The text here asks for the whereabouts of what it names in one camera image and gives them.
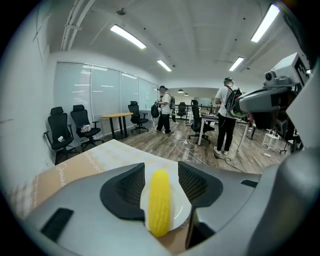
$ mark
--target person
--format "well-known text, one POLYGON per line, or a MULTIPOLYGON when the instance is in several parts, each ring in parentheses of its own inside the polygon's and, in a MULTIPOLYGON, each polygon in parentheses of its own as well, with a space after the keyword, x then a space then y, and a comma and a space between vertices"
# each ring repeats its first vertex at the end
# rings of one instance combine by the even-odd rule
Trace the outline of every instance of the person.
POLYGON ((155 129, 156 132, 161 132, 163 126, 164 131, 163 133, 168 134, 171 133, 170 130, 170 94, 166 92, 166 87, 161 85, 159 88, 160 91, 160 98, 162 99, 157 102, 158 105, 161 107, 160 115, 159 115, 159 122, 158 126, 155 129))
POLYGON ((229 148, 232 142, 234 128, 236 125, 236 118, 232 117, 229 113, 227 113, 225 104, 227 102, 228 96, 233 90, 238 89, 234 85, 234 81, 232 78, 227 77, 223 81, 223 87, 221 87, 215 96, 215 104, 220 105, 220 109, 218 111, 218 123, 219 123, 219 131, 218 131, 218 141, 217 145, 213 148, 214 152, 218 155, 221 154, 221 149, 225 140, 223 154, 226 156, 229 152, 229 148))

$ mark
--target corn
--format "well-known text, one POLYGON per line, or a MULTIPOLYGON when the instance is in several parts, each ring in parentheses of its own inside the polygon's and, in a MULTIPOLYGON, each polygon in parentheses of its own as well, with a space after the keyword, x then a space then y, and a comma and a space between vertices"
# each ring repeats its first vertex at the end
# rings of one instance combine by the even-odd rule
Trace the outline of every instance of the corn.
POLYGON ((164 236, 170 227, 170 180, 164 170, 156 170, 150 182, 148 219, 150 232, 157 238, 164 236))

